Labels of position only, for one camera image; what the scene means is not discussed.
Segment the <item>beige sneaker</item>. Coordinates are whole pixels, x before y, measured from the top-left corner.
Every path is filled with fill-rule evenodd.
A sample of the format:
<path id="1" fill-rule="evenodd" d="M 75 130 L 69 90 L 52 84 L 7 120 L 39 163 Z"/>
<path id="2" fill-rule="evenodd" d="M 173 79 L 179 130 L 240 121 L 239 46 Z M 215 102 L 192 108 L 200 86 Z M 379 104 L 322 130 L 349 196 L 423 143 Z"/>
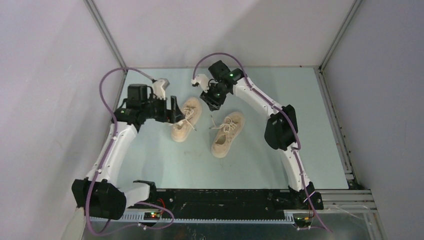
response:
<path id="1" fill-rule="evenodd" d="M 245 116 L 241 112 L 232 112 L 228 114 L 221 124 L 216 125 L 213 117 L 211 116 L 213 126 L 211 130 L 217 130 L 216 137 L 211 145 L 211 153 L 216 158 L 224 158 L 235 138 L 240 134 L 245 125 Z"/>
<path id="2" fill-rule="evenodd" d="M 177 143 L 184 142 L 192 130 L 196 131 L 195 125 L 202 114 L 202 104 L 197 97 L 190 97 L 182 106 L 184 119 L 173 124 L 169 124 L 171 138 Z"/>

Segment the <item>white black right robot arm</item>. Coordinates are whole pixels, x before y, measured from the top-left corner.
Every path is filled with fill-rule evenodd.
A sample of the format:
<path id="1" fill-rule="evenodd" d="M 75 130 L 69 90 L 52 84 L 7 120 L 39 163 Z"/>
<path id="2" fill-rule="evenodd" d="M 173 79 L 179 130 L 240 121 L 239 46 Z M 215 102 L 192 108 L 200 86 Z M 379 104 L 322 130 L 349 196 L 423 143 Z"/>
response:
<path id="1" fill-rule="evenodd" d="M 265 118 L 264 139 L 272 149 L 281 154 L 288 187 L 294 191 L 290 196 L 291 204 L 297 209 L 304 209 L 310 204 L 316 190 L 300 158 L 301 144 L 294 107 L 290 104 L 283 106 L 266 95 L 242 67 L 231 70 L 219 60 L 208 71 L 212 78 L 205 74 L 192 75 L 192 86 L 202 89 L 200 98 L 211 111 L 217 111 L 224 104 L 227 95 L 232 94 Z"/>

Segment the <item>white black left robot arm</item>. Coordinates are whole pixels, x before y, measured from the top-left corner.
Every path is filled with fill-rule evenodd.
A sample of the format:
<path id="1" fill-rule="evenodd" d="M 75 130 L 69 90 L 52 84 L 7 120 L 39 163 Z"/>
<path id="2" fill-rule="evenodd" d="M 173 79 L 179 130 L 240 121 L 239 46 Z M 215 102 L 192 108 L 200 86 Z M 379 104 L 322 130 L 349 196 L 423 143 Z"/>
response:
<path id="1" fill-rule="evenodd" d="M 169 98 L 170 108 L 167 108 L 168 86 L 166 79 L 151 85 L 128 86 L 127 97 L 112 115 L 97 161 L 84 179 L 76 179 L 71 186 L 77 207 L 84 209 L 86 217 L 119 220 L 127 208 L 139 202 L 145 208 L 156 206 L 158 194 L 154 192 L 154 182 L 135 180 L 124 188 L 116 184 L 127 151 L 146 120 L 174 124 L 185 118 L 175 96 Z"/>

